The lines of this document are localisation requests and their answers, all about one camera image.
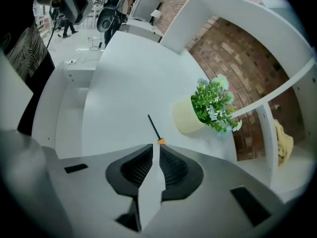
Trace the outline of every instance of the green leaves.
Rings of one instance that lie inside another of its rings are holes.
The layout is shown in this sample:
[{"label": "green leaves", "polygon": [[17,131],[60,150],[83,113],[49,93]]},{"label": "green leaves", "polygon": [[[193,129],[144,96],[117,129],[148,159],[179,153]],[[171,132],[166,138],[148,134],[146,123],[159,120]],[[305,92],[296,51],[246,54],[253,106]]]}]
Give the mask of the green leaves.
[{"label": "green leaves", "polygon": [[[191,99],[197,118],[216,131],[227,131],[237,125],[230,116],[236,111],[234,106],[229,105],[232,96],[223,90],[219,82],[200,83]],[[210,107],[216,114],[213,120],[209,115]]]}]

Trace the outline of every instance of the white floor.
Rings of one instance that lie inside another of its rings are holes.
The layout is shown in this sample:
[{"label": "white floor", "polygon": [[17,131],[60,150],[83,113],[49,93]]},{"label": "white floor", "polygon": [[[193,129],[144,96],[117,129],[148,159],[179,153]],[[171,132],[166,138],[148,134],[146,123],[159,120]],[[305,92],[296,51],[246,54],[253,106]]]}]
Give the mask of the white floor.
[{"label": "white floor", "polygon": [[[74,28],[78,31],[78,33],[72,35],[70,29],[68,29],[67,33],[71,36],[65,39],[62,38],[64,28],[61,30],[55,30],[53,34],[48,50],[55,67],[62,61],[69,60],[76,60],[74,64],[69,65],[71,67],[96,67],[105,48],[103,40],[104,35],[98,32],[96,28],[92,29],[89,24],[88,27],[86,27],[85,22],[80,25],[75,25]],[[98,50],[101,37],[103,45]],[[48,44],[49,38],[50,35],[47,35],[43,39],[45,45]]]}]

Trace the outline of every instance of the yellow cloth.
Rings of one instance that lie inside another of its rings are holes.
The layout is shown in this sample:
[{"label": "yellow cloth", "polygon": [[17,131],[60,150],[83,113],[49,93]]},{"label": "yellow cloth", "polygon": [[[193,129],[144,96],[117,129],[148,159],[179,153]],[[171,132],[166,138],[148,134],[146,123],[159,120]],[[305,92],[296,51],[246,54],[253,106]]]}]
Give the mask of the yellow cloth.
[{"label": "yellow cloth", "polygon": [[284,133],[283,126],[280,125],[276,119],[274,120],[274,125],[278,144],[278,165],[281,166],[290,157],[294,146],[294,140],[291,136]]}]

